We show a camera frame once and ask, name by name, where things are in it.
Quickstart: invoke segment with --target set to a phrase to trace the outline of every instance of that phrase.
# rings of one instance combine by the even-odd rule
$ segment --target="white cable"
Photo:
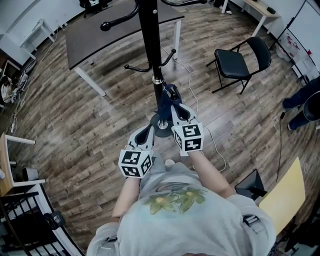
[[[166,52],[166,54],[169,55],[169,53],[162,47],[160,46],[162,50],[164,50]],[[189,83],[188,83],[188,87],[190,89],[190,92],[192,93],[193,97],[195,98],[196,100],[196,111],[195,111],[195,114],[198,116],[198,108],[199,108],[199,101],[196,97],[196,95],[194,94],[194,92],[192,91],[191,87],[190,87],[190,82],[191,82],[191,72],[189,69],[187,69],[187,67],[183,64],[181,64],[180,62],[178,62],[176,59],[172,58],[176,63],[178,63],[179,65],[181,65],[182,67],[184,67],[188,72],[189,72]],[[227,163],[226,163],[226,160],[224,159],[224,157],[219,153],[218,149],[217,149],[217,145],[216,145],[216,142],[214,140],[214,137],[212,136],[212,133],[211,131],[208,129],[208,127],[206,127],[204,124],[203,126],[208,130],[208,132],[210,133],[210,136],[211,136],[211,139],[213,141],[213,144],[214,144],[214,147],[215,147],[215,151],[219,154],[219,156],[223,159],[224,161],[224,167],[222,170],[219,170],[219,172],[222,172],[224,169],[226,169],[226,166],[227,166]]]
[[[58,28],[56,29],[56,35],[55,35],[55,40],[54,40],[54,42],[50,45],[49,49],[45,52],[42,60],[41,60],[41,61],[39,62],[39,64],[37,65],[37,67],[36,67],[36,69],[35,69],[35,71],[34,71],[34,73],[33,73],[33,75],[32,75],[32,78],[31,78],[31,80],[30,80],[30,82],[29,82],[29,85],[28,85],[28,87],[27,87],[27,89],[26,89],[26,91],[25,91],[25,94],[24,94],[23,99],[21,99],[21,100],[17,103],[16,108],[15,108],[15,110],[14,110],[14,113],[13,113],[12,116],[11,116],[11,119],[10,119],[11,126],[12,126],[12,125],[14,126],[14,133],[13,133],[13,134],[16,133],[17,126],[18,126],[18,119],[17,119],[18,108],[19,108],[19,106],[22,108],[22,107],[24,106],[24,104],[26,103],[25,99],[26,99],[27,93],[28,93],[28,91],[29,91],[29,88],[30,88],[30,86],[31,86],[31,84],[32,84],[32,82],[33,82],[33,80],[34,80],[34,77],[35,77],[35,75],[36,75],[36,73],[37,73],[37,70],[38,70],[38,68],[40,67],[42,61],[43,61],[43,60],[45,59],[45,57],[47,56],[47,54],[48,54],[48,52],[50,51],[50,49],[52,48],[52,46],[53,46],[53,45],[55,44],[55,42],[57,41],[57,38],[58,38]]]
[[[311,158],[312,158],[313,156],[317,156],[317,157],[320,159],[320,157],[319,157],[319,155],[318,155],[317,153],[314,153],[314,154],[311,156]],[[305,162],[304,165],[303,165],[303,172],[306,174],[308,171],[309,171],[309,170],[308,170],[308,164]]]

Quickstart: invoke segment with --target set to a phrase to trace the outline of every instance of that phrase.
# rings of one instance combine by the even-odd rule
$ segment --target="black folding chair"
[[[249,73],[245,59],[243,55],[239,52],[240,46],[245,43],[248,43],[249,46],[252,48],[259,64],[259,70],[252,73]],[[231,50],[217,49],[214,52],[214,56],[215,56],[215,60],[211,61],[206,66],[208,67],[210,64],[215,62],[215,66],[217,68],[218,75],[219,75],[221,88],[214,90],[212,92],[213,94],[239,81],[241,81],[242,87],[243,87],[240,93],[242,94],[248,82],[250,81],[251,77],[256,73],[259,73],[265,70],[271,64],[270,51],[266,46],[265,42],[260,37],[257,37],[257,36],[250,37],[249,39],[233,47]],[[224,78],[230,78],[230,79],[236,79],[236,80],[223,86],[221,82],[220,74]]]

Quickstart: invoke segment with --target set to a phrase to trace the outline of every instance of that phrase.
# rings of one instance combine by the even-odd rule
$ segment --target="pole base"
[[[159,115],[155,114],[151,118],[150,124],[154,127],[155,136],[165,138],[172,135],[171,127],[173,126],[173,122],[171,120],[161,122]]]

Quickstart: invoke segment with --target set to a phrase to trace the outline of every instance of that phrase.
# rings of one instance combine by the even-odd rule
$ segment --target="dark tabletop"
[[[66,30],[66,53],[69,69],[94,55],[103,48],[141,30],[139,15],[112,27],[103,32],[100,25],[128,15],[135,6],[135,1],[130,0],[117,4],[96,15],[80,20]],[[182,19],[185,16],[160,1],[158,1],[159,24]]]

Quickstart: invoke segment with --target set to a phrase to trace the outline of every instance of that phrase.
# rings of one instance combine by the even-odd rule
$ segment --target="chair seat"
[[[241,53],[217,49],[214,52],[220,74],[225,78],[243,79],[250,73]]]

